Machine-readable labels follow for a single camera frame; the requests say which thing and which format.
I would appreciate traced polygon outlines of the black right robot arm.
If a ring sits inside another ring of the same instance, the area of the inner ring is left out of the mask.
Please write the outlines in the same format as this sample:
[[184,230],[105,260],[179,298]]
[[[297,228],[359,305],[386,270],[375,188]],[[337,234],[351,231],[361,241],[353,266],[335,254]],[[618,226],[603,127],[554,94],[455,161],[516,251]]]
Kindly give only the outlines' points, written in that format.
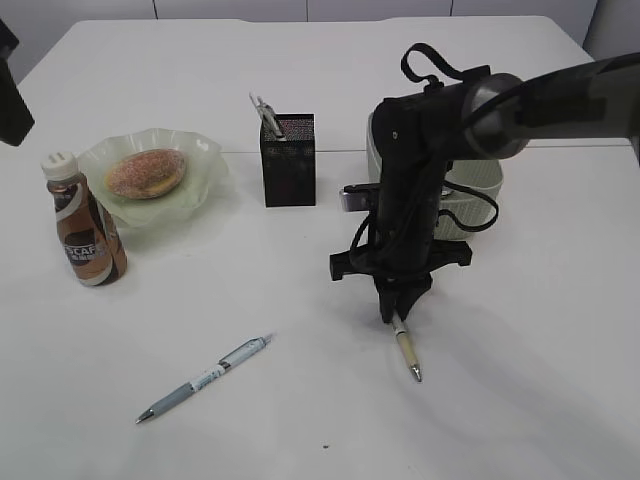
[[533,139],[626,138],[639,133],[639,57],[626,54],[530,80],[486,66],[460,71],[433,47],[412,46],[436,68],[403,74],[421,92],[384,99],[369,132],[381,160],[375,183],[342,189],[343,207],[365,219],[348,250],[330,258],[333,280],[372,277],[382,320],[405,319],[446,265],[466,266],[463,241],[434,231],[447,172],[459,160],[508,159]]

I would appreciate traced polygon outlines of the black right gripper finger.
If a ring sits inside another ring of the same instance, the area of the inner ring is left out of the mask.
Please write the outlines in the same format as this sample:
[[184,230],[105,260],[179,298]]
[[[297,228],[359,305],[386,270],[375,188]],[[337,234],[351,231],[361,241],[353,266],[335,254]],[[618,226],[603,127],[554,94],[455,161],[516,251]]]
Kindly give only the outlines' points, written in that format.
[[430,284],[403,286],[397,297],[397,313],[399,318],[406,320],[415,303],[430,289]]
[[399,292],[393,285],[380,284],[377,286],[379,296],[379,311],[384,323],[391,323],[396,312],[396,302]]

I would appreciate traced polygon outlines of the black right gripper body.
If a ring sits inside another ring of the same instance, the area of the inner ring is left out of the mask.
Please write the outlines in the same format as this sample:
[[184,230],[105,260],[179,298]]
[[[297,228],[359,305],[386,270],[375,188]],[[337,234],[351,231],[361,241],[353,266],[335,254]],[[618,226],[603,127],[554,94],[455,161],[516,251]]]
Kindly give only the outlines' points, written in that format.
[[412,220],[406,235],[397,243],[384,240],[375,219],[365,219],[349,248],[329,257],[333,281],[362,274],[397,281],[418,280],[449,264],[469,266],[472,251],[462,241],[436,240],[435,219]]

